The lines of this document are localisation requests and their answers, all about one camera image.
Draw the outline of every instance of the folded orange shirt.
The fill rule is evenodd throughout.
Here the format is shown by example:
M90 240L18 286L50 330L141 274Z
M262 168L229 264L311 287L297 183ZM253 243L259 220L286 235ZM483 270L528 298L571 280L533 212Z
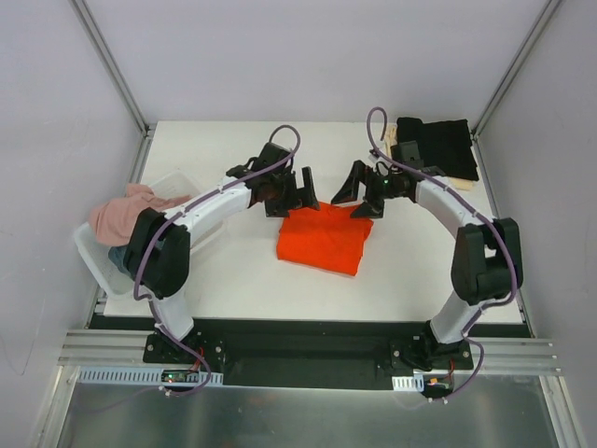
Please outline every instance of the folded orange shirt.
M356 275L373 221L350 218L352 207L319 203L321 210L291 210L280 229L278 259Z

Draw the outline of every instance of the translucent storage bin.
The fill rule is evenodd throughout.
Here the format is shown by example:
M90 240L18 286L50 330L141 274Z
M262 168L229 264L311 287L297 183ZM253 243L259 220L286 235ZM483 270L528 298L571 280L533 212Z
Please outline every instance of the translucent storage bin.
M153 189L156 196L163 199L172 199L187 194L193 197L201 193L201 189L181 171L174 171L149 185L149 187ZM223 222L216 224L191 247L190 254L192 255L212 242L222 232L223 228ZM112 261L108 259L110 247L101 245L96 241L95 232L88 222L76 230L75 241L81 258L85 260L95 280L104 289L108 297L131 295L133 281L127 275L119 272Z

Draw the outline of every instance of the folded black garment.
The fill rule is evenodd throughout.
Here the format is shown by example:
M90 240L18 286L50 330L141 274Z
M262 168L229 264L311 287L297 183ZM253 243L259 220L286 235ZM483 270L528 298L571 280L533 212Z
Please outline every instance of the folded black garment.
M424 166L436 166L450 177L479 180L468 121L423 123L420 119L402 117L396 124L398 144L416 141Z

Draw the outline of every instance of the white table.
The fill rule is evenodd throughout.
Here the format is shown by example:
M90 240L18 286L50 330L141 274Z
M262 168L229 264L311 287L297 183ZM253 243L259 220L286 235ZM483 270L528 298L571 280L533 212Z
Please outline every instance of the white table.
M161 121L142 183L183 170L203 188L211 188L230 167L258 155L278 124ZM317 198L329 202L353 161L367 160L365 124L292 124L302 137L295 169L311 166ZM294 135L280 132L275 142L292 147ZM482 182L465 196L482 212L490 212ZM257 204L231 217L218 241L191 258L187 301L193 316L425 321L451 293L454 241L408 199L386 202L385 217L375 221L356 277L278 260L280 225L280 218L265 218L263 205ZM146 303L132 300L108 300L104 313L150 315ZM521 314L513 302L493 308L482 321L520 323Z

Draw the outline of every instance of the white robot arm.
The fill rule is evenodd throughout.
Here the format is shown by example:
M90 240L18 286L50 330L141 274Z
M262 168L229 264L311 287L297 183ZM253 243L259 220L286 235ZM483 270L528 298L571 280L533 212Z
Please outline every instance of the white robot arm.
M463 332L469 330L480 312L503 299L511 290L510 270L501 250L486 255L486 247L496 249L487 225L447 191L450 180L435 167L417 171L393 169L379 163L375 168L355 161L348 179L332 203L348 203L358 198L359 184L366 186L363 202L352 217L382 218L384 200L408 197L427 209L455 238L451 280L454 291L441 311L425 323L417 343L400 350L401 359L411 367L429 371L435 357L457 354L462 350ZM493 225L505 242L514 261L518 287L522 283L521 245L518 225L513 219L494 219Z
M135 277L135 298L149 299L159 329L177 341L192 330L185 299L189 251L215 224L260 202L265 203L267 217L286 217L288 210L302 207L319 208L309 167L302 168L304 187L297 188L292 171L295 151L289 153L269 142L258 157L228 170L218 188L165 213L148 208L139 215L124 264ZM152 294L140 295L141 284Z

